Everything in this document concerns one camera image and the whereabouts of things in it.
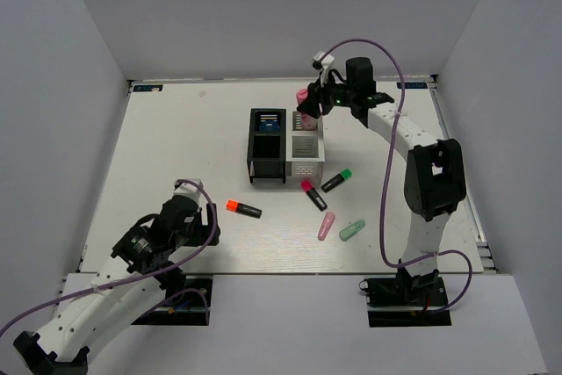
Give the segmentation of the pink cap glitter bottle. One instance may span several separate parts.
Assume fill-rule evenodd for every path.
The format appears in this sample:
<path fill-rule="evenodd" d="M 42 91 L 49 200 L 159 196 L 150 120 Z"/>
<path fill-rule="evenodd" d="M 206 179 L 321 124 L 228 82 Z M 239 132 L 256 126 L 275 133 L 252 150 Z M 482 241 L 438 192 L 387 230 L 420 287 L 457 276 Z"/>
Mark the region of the pink cap glitter bottle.
<path fill-rule="evenodd" d="M 308 97 L 307 89 L 299 90 L 296 93 L 297 104 L 301 105 L 307 99 L 307 97 Z M 303 112 L 300 112 L 299 116 L 300 116 L 301 126 L 304 130 L 315 131 L 317 129 L 318 126 L 317 119 Z"/>

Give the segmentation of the blue ink jar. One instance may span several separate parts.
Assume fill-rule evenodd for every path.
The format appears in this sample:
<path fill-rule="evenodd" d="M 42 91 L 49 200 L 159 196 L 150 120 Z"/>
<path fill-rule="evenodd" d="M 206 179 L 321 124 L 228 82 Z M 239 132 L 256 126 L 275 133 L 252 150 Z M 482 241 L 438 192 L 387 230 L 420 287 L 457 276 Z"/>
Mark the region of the blue ink jar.
<path fill-rule="evenodd" d="M 258 125 L 260 133 L 279 133 L 281 131 L 280 123 L 276 120 L 261 120 Z"/>

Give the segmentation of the orange cap black highlighter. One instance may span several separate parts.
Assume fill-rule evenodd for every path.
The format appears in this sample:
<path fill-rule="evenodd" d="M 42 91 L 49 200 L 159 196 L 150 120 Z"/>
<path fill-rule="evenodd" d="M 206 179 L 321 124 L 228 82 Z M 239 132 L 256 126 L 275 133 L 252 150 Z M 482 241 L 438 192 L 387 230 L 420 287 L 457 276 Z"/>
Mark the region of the orange cap black highlighter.
<path fill-rule="evenodd" d="M 232 213 L 239 213 L 241 215 L 245 215 L 257 219 L 261 218 L 263 212 L 261 209 L 234 200 L 227 201 L 226 209 Z"/>

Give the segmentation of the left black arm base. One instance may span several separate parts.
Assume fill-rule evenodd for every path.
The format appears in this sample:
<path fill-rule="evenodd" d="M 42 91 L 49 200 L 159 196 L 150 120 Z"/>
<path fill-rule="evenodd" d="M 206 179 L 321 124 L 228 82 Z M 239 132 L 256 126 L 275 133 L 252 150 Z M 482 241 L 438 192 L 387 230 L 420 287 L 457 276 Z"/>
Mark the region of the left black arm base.
<path fill-rule="evenodd" d="M 143 314 L 136 319 L 133 326 L 164 326 L 164 327 L 205 327 L 211 316 L 213 297 L 213 278 L 187 278 L 184 292 L 174 299 L 154 309 L 151 313 Z"/>

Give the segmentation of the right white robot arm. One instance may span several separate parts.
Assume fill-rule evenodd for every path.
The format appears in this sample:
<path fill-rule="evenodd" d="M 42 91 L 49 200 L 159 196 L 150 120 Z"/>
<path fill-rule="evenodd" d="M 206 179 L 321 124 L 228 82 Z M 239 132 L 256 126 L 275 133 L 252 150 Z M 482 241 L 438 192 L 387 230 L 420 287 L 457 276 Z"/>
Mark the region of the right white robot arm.
<path fill-rule="evenodd" d="M 313 57 L 318 79 L 309 84 L 297 109 L 319 119 L 335 107 L 346 107 L 366 128 L 385 139 L 391 154 L 406 162 L 404 197 L 412 216 L 407 246 L 396 264 L 398 296 L 419 302 L 438 279 L 437 258 L 444 228 L 465 199 L 465 171 L 460 144 L 439 140 L 408 118 L 393 98 L 377 90 L 371 61 L 347 60 L 346 75 L 333 68 L 333 57 Z"/>

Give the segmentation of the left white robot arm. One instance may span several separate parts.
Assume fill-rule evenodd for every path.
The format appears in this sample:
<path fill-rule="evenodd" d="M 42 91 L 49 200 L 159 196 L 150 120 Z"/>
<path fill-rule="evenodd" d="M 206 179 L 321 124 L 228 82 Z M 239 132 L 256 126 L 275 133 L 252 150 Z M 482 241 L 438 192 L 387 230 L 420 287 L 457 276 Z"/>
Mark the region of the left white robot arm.
<path fill-rule="evenodd" d="M 214 203 L 200 208 L 179 196 L 132 225 L 114 245 L 90 293 L 73 297 L 43 328 L 13 342 L 33 374 L 85 374 L 94 356 L 123 329 L 161 306 L 203 293 L 170 261 L 182 247 L 219 241 Z"/>

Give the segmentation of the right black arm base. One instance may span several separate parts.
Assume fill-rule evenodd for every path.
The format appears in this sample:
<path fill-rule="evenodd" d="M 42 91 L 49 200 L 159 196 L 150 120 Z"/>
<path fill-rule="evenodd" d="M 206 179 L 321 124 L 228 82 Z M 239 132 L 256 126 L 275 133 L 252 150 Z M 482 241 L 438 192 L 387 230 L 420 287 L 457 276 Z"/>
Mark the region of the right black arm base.
<path fill-rule="evenodd" d="M 396 278 L 365 278 L 359 284 L 366 298 L 370 328 L 433 328 L 452 325 L 450 311 L 437 312 L 449 300 L 442 278 L 413 294 L 403 292 Z"/>

